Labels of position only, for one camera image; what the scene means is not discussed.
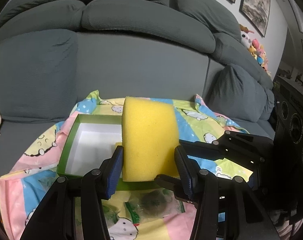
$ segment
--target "pink stripe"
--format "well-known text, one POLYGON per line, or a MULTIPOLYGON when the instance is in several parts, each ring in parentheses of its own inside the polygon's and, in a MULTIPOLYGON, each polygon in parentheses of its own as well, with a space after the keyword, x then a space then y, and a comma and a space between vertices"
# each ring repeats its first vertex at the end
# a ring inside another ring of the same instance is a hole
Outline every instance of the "pink stripe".
POLYGON ((172 240, 189 240, 190 238, 196 216, 196 208, 188 203, 184 203, 184 207, 185 213, 164 218, 168 235, 172 240))
POLYGON ((20 179, 0 180, 0 212, 10 240, 19 240, 27 218, 20 179))

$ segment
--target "cartoon print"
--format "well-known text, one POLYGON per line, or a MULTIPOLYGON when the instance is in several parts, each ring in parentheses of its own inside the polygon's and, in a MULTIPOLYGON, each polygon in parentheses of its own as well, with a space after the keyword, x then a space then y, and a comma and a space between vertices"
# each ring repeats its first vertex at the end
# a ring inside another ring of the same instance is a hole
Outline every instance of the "cartoon print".
POLYGON ((213 141, 217 140, 217 138, 213 136, 211 133, 205 133, 204 140, 206 143, 212 143, 213 141))
POLYGON ((110 240, 134 240, 138 235, 138 229, 127 218, 119 218, 108 231, 110 240))
POLYGON ((222 172, 222 169, 221 167, 217 166, 216 167, 216 176, 219 177, 219 178, 224 178, 224 179, 232 179, 232 177, 228 176, 228 175, 225 175, 225 174, 221 174, 222 172))
POLYGON ((217 120, 218 120, 221 127, 225 127, 227 125, 228 120, 225 117, 223 117, 221 115, 218 115, 217 120))
POLYGON ((27 169, 27 170, 24 170, 24 172, 26 173, 26 174, 35 174, 35 173, 37 173, 39 170, 41 169, 41 167, 39 167, 39 168, 35 168, 35 169, 27 169))
POLYGON ((112 103, 110 103, 110 102, 107 101, 107 100, 100 101, 99 104, 100 104, 100 105, 112 105, 112 103))
POLYGON ((25 151, 25 155, 34 157, 44 155, 52 147, 56 147, 56 126, 52 126, 34 141, 25 151))
POLYGON ((31 216, 33 215, 33 213, 35 212, 35 210, 36 210, 36 209, 34 208, 34 209, 32 210, 32 212, 29 213, 27 219, 25 220, 25 226, 28 224, 28 222, 29 222, 31 216))
POLYGON ((190 117, 196 118, 198 121, 205 120, 208 118, 208 116, 195 111, 183 110, 183 112, 190 117))
POLYGON ((113 106, 111 109, 116 113, 122 113, 124 106, 113 106))
POLYGON ((86 98, 77 104, 76 110, 83 114, 91 114, 97 106, 95 98, 86 98))

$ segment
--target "stuffed toy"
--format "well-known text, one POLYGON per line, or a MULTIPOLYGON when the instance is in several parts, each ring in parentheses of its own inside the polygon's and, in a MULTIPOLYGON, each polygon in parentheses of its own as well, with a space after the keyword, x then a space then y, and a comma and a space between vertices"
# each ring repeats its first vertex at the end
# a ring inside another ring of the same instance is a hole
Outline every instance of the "stuffed toy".
POLYGON ((256 54, 256 49, 253 47, 253 46, 250 46, 249 48, 248 48, 248 51, 251 53, 251 55, 257 55, 256 54))
POLYGON ((248 33, 254 33, 248 30, 247 27, 239 24, 241 30, 241 44, 250 52, 250 54, 257 60, 258 64, 267 72, 271 78, 271 73, 268 71, 268 59, 266 57, 266 52, 264 46, 259 44, 257 39, 251 40, 248 33))
POLYGON ((251 46, 251 39, 249 38, 248 34, 245 32, 241 32, 241 42, 242 45, 245 46, 246 49, 249 49, 251 46))
POLYGON ((258 49, 260 47, 259 41, 257 39, 252 40, 252 45, 255 49, 258 49))
POLYGON ((247 27, 245 27, 245 26, 242 26, 241 24, 239 24, 239 27, 240 27, 240 30, 242 31, 242 32, 245 32, 245 33, 254 33, 253 31, 250 31, 250 30, 248 30, 248 28, 247 27))

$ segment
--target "white wall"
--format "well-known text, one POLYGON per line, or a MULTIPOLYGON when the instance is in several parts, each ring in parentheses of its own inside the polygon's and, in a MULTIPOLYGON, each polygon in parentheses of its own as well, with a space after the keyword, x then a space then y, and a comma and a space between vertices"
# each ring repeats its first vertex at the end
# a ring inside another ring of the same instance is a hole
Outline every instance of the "white wall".
POLYGON ((261 44, 264 45, 267 58, 269 60, 268 70, 271 72, 272 77, 274 78, 283 54, 287 35, 287 23, 276 0, 271 0, 270 3, 269 22, 264 38, 258 34, 256 29, 250 24, 245 16, 239 12, 241 0, 236 0, 234 4, 229 3, 227 0, 216 1, 220 2, 229 11, 231 11, 241 25, 246 26, 249 30, 255 32, 255 34, 250 33, 249 36, 252 39, 256 38, 261 44))

